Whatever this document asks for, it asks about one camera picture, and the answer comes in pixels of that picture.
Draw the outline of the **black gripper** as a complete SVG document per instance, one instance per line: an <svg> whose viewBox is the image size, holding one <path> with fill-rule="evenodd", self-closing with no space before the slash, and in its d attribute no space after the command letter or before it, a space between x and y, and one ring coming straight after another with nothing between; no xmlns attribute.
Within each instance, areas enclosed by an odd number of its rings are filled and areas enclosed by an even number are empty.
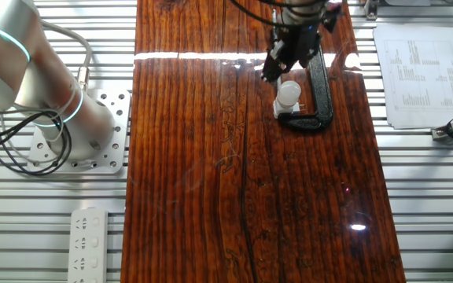
<svg viewBox="0 0 453 283"><path fill-rule="evenodd" d="M319 23L297 28L275 28L274 46L267 51L261 79L273 83L296 62L307 68L319 51Z"/></svg>

